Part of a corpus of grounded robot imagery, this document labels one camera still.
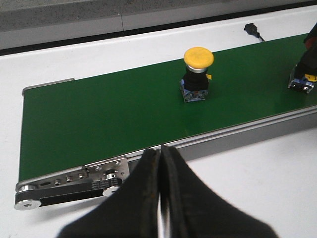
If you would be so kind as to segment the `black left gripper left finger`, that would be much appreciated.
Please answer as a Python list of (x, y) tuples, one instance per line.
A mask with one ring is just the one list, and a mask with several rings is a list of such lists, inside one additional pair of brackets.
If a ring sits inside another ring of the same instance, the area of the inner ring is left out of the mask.
[(159, 151), (147, 149), (110, 198), (65, 226), (60, 238), (158, 237)]

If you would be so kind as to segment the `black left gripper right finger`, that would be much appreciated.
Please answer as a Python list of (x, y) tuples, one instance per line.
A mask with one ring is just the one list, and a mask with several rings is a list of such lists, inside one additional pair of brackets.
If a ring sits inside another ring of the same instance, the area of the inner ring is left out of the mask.
[(161, 147), (160, 192), (172, 238), (275, 238), (274, 230), (209, 189), (174, 147)]

